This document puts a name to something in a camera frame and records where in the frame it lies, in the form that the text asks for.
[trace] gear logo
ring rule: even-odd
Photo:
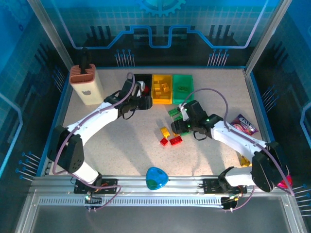
[[[140,5],[140,9],[146,13],[151,13],[152,16],[159,17],[169,13],[175,14],[175,10],[180,10],[181,4],[186,3],[186,0],[136,0]]]

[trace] yellow bin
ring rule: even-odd
[[[152,75],[151,97],[153,104],[172,104],[173,76],[170,74]]]

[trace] red object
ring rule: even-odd
[[[170,140],[170,143],[172,144],[172,146],[177,145],[179,143],[181,143],[183,140],[181,139],[180,136],[175,137],[173,139]]]
[[[148,86],[145,86],[145,89],[143,91],[143,94],[148,94],[150,91],[149,87]]]
[[[288,180],[288,182],[290,183],[290,185],[292,187],[292,185],[293,185],[292,177],[290,175],[288,175],[288,176],[286,176],[286,179]],[[280,187],[280,188],[287,188],[287,185],[284,182],[284,180],[282,180],[280,183],[278,183],[278,187]]]
[[[166,144],[168,143],[169,141],[166,139],[166,138],[163,138],[160,143],[164,146],[166,146]]]

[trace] apple logo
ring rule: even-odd
[[[82,91],[82,93],[86,96],[89,96],[91,94],[91,91]]]

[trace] green bin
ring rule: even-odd
[[[192,91],[194,91],[192,75],[173,74],[173,104],[181,104]]]

